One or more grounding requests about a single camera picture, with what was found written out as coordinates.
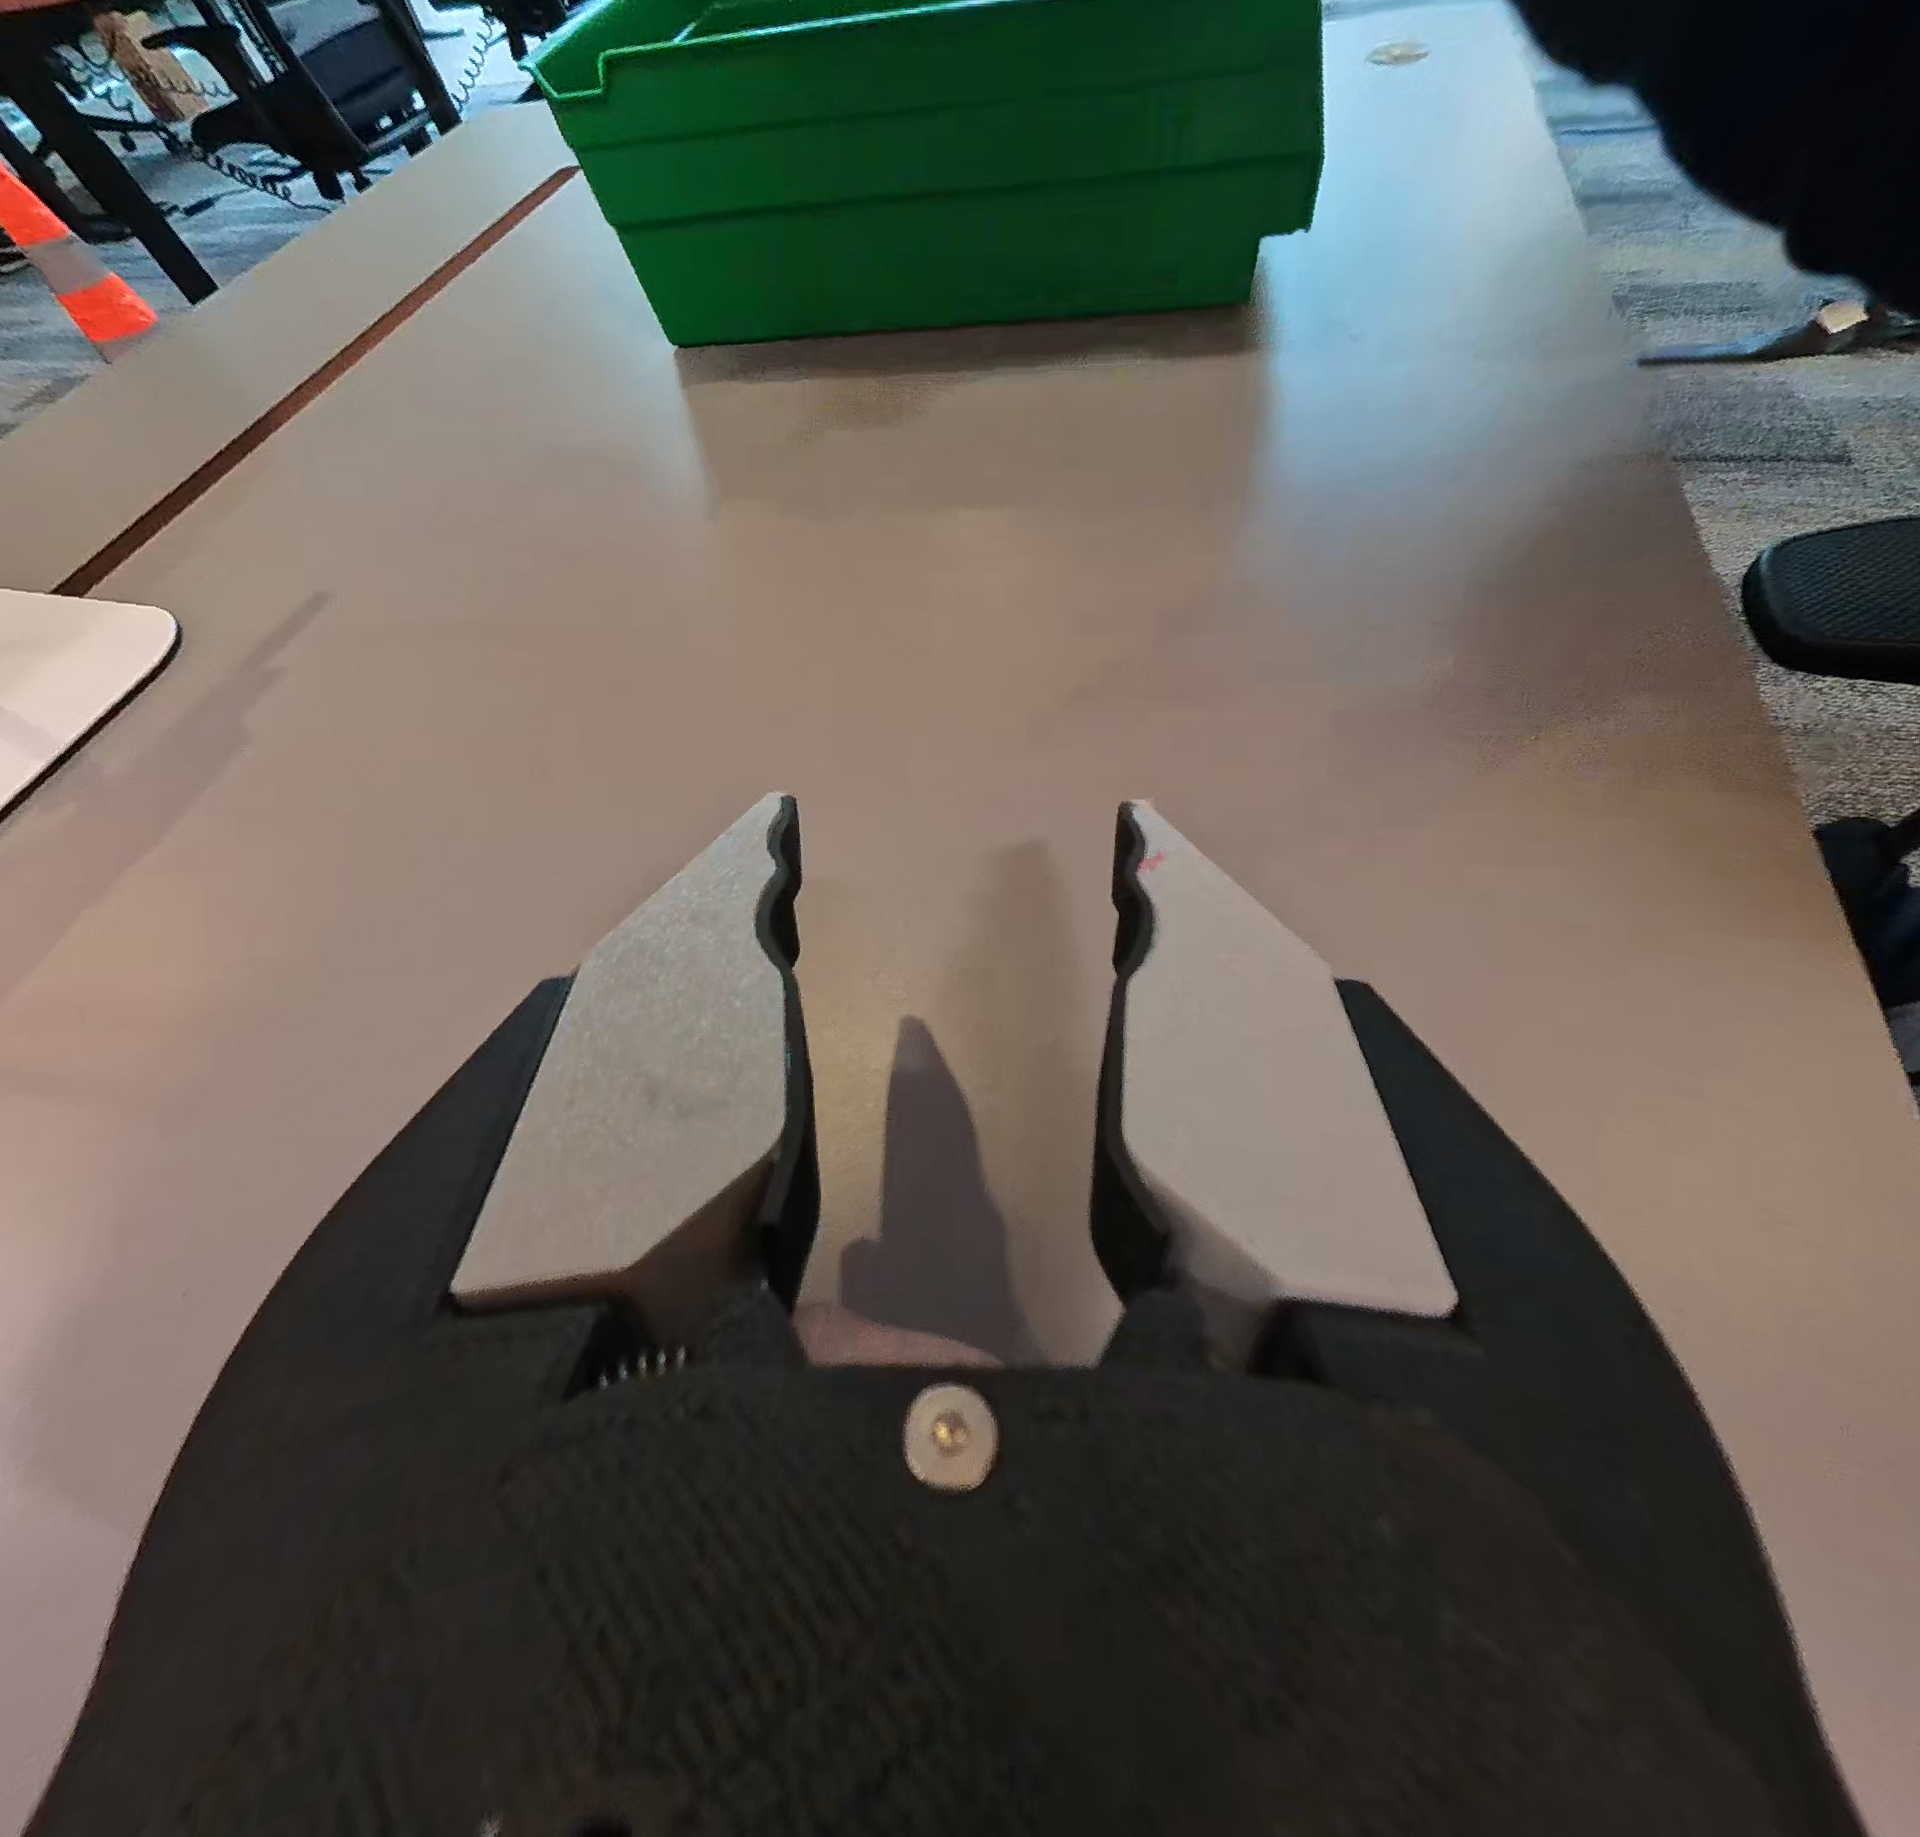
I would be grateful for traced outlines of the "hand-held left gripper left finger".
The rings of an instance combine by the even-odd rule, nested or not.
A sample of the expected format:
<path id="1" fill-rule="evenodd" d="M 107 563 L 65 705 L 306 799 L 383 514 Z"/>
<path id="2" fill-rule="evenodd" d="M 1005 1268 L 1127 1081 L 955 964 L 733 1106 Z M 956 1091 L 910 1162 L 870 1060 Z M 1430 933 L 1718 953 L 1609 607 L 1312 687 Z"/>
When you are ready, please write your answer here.
<path id="1" fill-rule="evenodd" d="M 802 803 L 765 791 L 600 935 L 565 982 L 452 1271 L 461 1310 L 797 1306 L 818 1230 L 802 1013 Z"/>

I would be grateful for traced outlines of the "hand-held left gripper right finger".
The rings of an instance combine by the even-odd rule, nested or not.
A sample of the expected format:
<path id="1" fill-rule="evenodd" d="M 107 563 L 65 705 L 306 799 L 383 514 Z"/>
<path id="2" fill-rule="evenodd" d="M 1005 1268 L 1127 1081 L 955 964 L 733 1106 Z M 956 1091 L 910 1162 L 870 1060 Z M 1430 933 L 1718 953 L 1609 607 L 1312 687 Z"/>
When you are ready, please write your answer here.
<path id="1" fill-rule="evenodd" d="M 1228 1360 L 1285 1306 L 1445 1321 L 1460 1288 L 1336 971 L 1140 795 L 1111 902 L 1090 1224 L 1120 1306 L 1191 1300 Z"/>

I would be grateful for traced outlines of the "green plastic bin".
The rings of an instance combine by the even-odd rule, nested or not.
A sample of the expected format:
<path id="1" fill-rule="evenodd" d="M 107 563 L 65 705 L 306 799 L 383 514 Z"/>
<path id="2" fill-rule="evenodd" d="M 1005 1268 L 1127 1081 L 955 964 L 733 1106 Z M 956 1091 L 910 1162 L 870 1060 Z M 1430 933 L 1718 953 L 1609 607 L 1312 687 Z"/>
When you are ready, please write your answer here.
<path id="1" fill-rule="evenodd" d="M 677 348 L 1238 309 L 1325 0 L 590 0 L 529 55 Z"/>

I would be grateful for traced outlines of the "instruction sheet on stand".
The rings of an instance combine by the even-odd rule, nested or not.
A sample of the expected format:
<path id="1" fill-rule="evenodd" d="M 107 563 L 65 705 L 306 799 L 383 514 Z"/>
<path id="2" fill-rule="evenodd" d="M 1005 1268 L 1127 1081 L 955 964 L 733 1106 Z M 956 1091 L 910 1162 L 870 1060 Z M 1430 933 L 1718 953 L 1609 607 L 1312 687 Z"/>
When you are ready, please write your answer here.
<path id="1" fill-rule="evenodd" d="M 180 651 L 159 604 L 0 590 L 0 812 L 11 812 Z"/>

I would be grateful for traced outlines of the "office chair base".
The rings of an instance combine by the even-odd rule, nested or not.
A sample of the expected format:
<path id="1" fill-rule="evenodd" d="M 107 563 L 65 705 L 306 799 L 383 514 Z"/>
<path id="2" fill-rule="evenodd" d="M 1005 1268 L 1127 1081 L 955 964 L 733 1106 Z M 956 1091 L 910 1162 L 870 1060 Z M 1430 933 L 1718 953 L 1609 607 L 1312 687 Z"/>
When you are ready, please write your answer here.
<path id="1" fill-rule="evenodd" d="M 1643 351 L 1643 365 L 1768 365 L 1768 363 L 1816 363 L 1870 348 L 1902 348 L 1920 339 L 1920 317 L 1881 301 L 1830 301 L 1810 309 L 1799 326 L 1772 334 L 1711 339 L 1711 342 L 1663 342 Z"/>

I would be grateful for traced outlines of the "orange striped traffic cone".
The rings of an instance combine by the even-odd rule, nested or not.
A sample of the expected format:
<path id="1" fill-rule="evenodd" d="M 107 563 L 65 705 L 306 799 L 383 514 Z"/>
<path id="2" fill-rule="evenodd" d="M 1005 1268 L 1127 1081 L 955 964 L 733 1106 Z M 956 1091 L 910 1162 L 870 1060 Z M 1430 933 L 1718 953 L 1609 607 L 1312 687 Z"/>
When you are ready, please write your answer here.
<path id="1" fill-rule="evenodd" d="M 154 305 L 11 163 L 0 163 L 0 224 L 105 363 L 158 326 Z"/>

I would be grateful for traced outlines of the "cardboard box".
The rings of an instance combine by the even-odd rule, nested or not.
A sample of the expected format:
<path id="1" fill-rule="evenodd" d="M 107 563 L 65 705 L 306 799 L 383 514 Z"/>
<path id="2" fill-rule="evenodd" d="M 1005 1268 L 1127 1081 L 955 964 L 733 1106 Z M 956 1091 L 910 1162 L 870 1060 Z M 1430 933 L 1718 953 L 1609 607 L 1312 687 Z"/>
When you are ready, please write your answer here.
<path id="1" fill-rule="evenodd" d="M 168 46 L 154 43 L 166 24 L 168 20 L 154 14 L 92 14 L 92 35 L 105 43 L 114 68 L 129 83 L 129 96 L 147 117 L 190 121 L 206 109 L 206 89 Z"/>

